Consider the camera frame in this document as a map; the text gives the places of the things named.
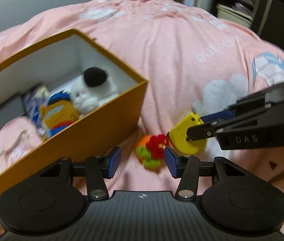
green yarn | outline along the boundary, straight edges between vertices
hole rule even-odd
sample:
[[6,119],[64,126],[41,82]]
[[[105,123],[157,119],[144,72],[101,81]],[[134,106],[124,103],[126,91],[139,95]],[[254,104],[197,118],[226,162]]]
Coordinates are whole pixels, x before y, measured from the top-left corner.
[[161,161],[159,159],[144,159],[143,166],[148,169],[154,169],[161,166]]
[[138,147],[136,155],[143,159],[150,159],[152,157],[151,152],[148,151],[145,146]]

yellow tape measure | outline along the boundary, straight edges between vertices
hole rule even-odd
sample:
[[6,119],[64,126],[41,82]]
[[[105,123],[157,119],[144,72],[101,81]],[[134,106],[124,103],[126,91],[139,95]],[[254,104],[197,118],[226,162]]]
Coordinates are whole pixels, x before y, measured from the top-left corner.
[[170,132],[169,138],[176,149],[183,154],[194,155],[204,150],[207,139],[187,140],[186,131],[189,127],[203,124],[198,114],[190,113],[184,117]]

black pom-pom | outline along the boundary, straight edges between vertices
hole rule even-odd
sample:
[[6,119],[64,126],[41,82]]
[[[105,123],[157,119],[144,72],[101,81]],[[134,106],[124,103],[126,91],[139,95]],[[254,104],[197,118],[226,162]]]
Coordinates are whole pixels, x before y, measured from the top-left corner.
[[107,79],[107,73],[98,67],[91,67],[86,69],[83,75],[84,75],[84,81],[86,85],[89,87],[100,86]]

round pad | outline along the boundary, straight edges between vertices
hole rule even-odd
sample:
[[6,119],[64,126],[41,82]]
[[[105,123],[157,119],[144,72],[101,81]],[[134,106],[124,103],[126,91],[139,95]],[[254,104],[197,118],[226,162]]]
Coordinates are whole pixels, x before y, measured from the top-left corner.
[[0,195],[0,221],[11,232],[42,235],[72,224],[84,207],[80,191],[66,182],[31,177]]
[[86,85],[91,88],[102,85],[107,79],[107,73],[97,67],[86,69],[83,75]]
[[244,235],[273,232],[284,222],[284,194],[245,176],[230,176],[208,188],[201,207],[216,225]]

orange plush toy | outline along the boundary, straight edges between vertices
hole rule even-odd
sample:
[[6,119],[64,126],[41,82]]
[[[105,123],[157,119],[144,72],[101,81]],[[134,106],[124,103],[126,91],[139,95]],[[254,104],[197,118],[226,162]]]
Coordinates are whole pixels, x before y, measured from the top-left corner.
[[169,139],[163,135],[146,135],[135,147],[135,154],[146,169],[157,169],[164,158],[164,149],[169,146]]

